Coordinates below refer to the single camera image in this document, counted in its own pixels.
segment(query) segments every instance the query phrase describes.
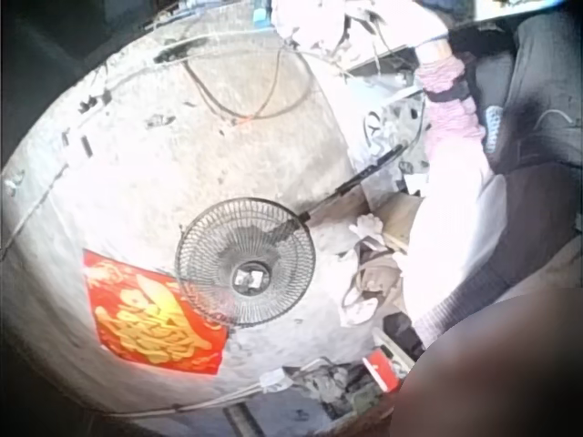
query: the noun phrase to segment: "white cable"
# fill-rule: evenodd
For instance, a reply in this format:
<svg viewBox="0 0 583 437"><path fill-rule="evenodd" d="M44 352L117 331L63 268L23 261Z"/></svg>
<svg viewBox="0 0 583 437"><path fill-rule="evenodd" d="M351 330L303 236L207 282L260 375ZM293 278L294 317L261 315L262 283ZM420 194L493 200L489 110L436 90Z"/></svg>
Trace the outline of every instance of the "white cable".
<svg viewBox="0 0 583 437"><path fill-rule="evenodd" d="M315 359L314 361L306 364L305 366L301 367L298 373L303 373L310 370L316 364L327 364L327 365L334 365L333 362L328 360L325 357L320 357ZM258 394L263 392L263 389L259 383L252 384L251 386L241 389L239 391L235 391L234 393L227 394L225 396L221 396L212 401L206 401L202 403L195 403L192 405L186 405L183 407L177 408L166 408L161 410L151 410L147 412L114 412L108 413L107 415L110 417L118 417L118 418L125 418L125 419L143 419L148 417L157 417L157 416L165 416L170 414L177 414L181 412L192 412L195 410L200 410L202 408L212 408L212 407L220 407L222 404L233 402L233 401L240 401L242 399L246 399L253 394Z"/></svg>
<svg viewBox="0 0 583 437"><path fill-rule="evenodd" d="M565 120L570 124L573 125L575 124L575 122L573 121L573 119L571 117L569 117L567 114L565 114L563 111L559 110L559 109L548 109L545 112L543 112L540 117L537 120L537 123L535 124L535 127L532 129L533 131L537 130L540 127L540 123L543 121L543 119L548 115L548 114L559 114L560 116L562 116L563 118L565 118Z"/></svg>

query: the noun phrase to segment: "person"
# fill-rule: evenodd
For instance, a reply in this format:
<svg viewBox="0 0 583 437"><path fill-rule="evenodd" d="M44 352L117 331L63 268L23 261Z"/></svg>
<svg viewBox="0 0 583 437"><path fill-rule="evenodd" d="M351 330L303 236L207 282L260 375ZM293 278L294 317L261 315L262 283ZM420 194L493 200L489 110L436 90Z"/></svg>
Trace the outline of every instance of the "person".
<svg viewBox="0 0 583 437"><path fill-rule="evenodd" d="M390 431L378 435L517 437L580 429L574 400L583 394L582 298L577 290L546 290L461 321L415 364L394 396Z"/></svg>
<svg viewBox="0 0 583 437"><path fill-rule="evenodd" d="M486 154L465 65L441 19L408 0L376 12L384 32L414 48L428 99L427 196L399 261L407 313L428 347L564 247L580 259L580 25L552 10L518 26L502 121ZM569 277L580 285L580 273Z"/></svg>

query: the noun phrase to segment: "fan guard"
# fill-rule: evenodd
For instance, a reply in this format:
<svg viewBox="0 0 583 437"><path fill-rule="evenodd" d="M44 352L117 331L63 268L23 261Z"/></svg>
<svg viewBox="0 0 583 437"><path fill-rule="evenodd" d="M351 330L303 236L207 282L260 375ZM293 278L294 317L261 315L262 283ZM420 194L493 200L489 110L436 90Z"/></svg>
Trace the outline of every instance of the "fan guard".
<svg viewBox="0 0 583 437"><path fill-rule="evenodd" d="M176 254L180 290L221 324L250 327L280 317L312 281L310 231L291 211L260 198L235 198L200 214Z"/></svg>

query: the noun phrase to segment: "concrete wall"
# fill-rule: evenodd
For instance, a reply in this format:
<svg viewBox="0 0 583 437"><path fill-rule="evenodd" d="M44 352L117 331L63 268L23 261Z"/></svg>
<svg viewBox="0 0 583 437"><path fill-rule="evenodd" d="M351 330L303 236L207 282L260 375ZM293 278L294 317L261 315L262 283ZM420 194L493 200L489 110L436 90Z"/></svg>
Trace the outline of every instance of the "concrete wall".
<svg viewBox="0 0 583 437"><path fill-rule="evenodd" d="M312 224L318 265L305 298L286 316L237 332L216 377L136 366L97 341L81 276L83 248L169 270L179 226L217 201L258 196L300 211L352 174L330 108L297 56L282 54L279 84L264 113L280 115L239 127L206 108L182 66L116 80L166 39L248 28L250 22L250 8L230 7L196 24L159 29L113 56L113 100L83 128L94 156L55 183L2 263L6 327L49 378L101 410L209 401L281 365L302 366L322 355L357 361L372 347L370 326L340 328L335 307L351 274L335 254L354 243L347 225L363 210L359 193ZM209 44L207 55L190 65L224 105L253 113L273 80L280 44L269 34L222 38L221 46ZM61 134L93 79L88 75L57 99L5 166L3 178L24 170L25 179L13 198L2 198L3 247L66 163ZM156 113L176 121L147 130L145 119Z"/></svg>

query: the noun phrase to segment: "debris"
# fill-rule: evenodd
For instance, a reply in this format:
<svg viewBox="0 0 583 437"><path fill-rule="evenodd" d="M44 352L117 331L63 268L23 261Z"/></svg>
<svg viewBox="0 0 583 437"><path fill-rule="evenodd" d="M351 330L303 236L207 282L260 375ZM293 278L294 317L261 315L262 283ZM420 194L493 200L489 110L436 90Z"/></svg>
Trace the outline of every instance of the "debris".
<svg viewBox="0 0 583 437"><path fill-rule="evenodd" d="M310 420L310 414L308 414L304 410L296 410L294 420L296 422L307 422L308 420Z"/></svg>
<svg viewBox="0 0 583 437"><path fill-rule="evenodd" d="M348 371L340 366L324 366L314 371L294 375L294 382L308 397L320 402L340 400L346 390Z"/></svg>
<svg viewBox="0 0 583 437"><path fill-rule="evenodd" d="M264 393L275 393L289 389L293 385L293 379L280 367L275 371L263 373L259 378L259 383Z"/></svg>
<svg viewBox="0 0 583 437"><path fill-rule="evenodd" d="M79 104L79 114L85 114L89 109L97 104L97 99L93 96L89 96L87 102L81 102Z"/></svg>
<svg viewBox="0 0 583 437"><path fill-rule="evenodd" d="M5 179L4 185L6 188L8 188L8 194L10 195L11 198L13 198L16 195L18 187L20 186L20 184L22 184L22 181L24 179L25 179L24 170L20 170L10 179Z"/></svg>
<svg viewBox="0 0 583 437"><path fill-rule="evenodd" d="M414 168L413 164L409 161L401 161L399 163L399 169L403 172L404 175L413 175Z"/></svg>
<svg viewBox="0 0 583 437"><path fill-rule="evenodd" d="M85 135L68 129L61 134L61 138L66 162L70 167L79 167L89 158L93 157L93 149Z"/></svg>
<svg viewBox="0 0 583 437"><path fill-rule="evenodd" d="M167 117L161 114L154 114L152 117L146 120L146 128L152 129L153 127L167 126L174 120L176 120L176 117Z"/></svg>
<svg viewBox="0 0 583 437"><path fill-rule="evenodd" d="M111 102L112 97L111 97L111 91L109 91L107 88L103 90L103 94L101 95L101 101L103 102L103 106L107 106L109 105L109 102Z"/></svg>

